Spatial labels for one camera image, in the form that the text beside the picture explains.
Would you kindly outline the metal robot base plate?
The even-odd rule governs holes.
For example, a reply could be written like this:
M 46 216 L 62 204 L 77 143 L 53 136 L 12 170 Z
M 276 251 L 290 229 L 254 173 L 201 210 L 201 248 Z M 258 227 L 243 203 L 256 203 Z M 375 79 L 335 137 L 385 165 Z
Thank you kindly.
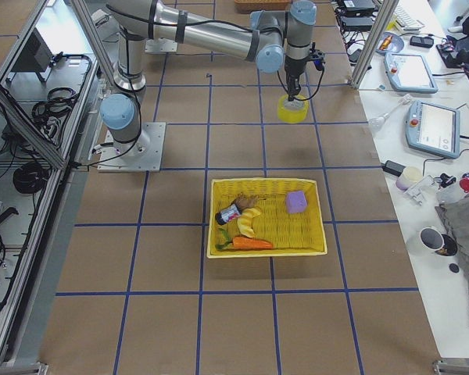
M 102 172 L 159 172 L 162 164 L 163 145 L 166 134 L 164 122 L 142 124 L 140 138 L 136 145 L 116 143 L 101 152 L 101 163 L 97 169 Z

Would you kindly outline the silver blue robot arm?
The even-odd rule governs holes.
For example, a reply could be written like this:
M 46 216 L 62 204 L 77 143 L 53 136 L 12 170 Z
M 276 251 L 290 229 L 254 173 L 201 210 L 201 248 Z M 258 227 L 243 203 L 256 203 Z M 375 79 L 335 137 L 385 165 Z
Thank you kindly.
M 216 166 L 261 165 L 263 151 L 281 156 L 280 166 L 320 165 L 315 147 L 304 148 L 299 135 L 304 120 L 294 125 L 265 124 L 256 77 L 284 73 L 281 109 L 307 116 L 308 99 L 300 95 L 300 79 L 319 56 L 312 42 L 316 6 L 293 3 L 285 11 L 257 11 L 247 27 L 211 20 L 161 1 L 110 1 L 107 9 L 120 28 L 114 79 L 124 89 L 141 90 L 141 61 L 148 41 L 176 43 L 179 55 L 166 64 L 166 75 L 178 83 L 166 86 L 163 99 L 178 125 L 186 129 L 180 154 L 196 153 L 196 130 L 214 129 Z

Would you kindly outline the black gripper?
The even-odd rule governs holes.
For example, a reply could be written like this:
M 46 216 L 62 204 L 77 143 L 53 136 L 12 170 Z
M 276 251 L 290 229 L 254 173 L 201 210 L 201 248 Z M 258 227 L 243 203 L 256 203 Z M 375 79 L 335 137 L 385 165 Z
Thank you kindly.
M 306 69 L 306 59 L 293 59 L 291 57 L 285 58 L 285 74 L 288 99 L 298 100 L 300 93 L 300 77 L 304 74 Z

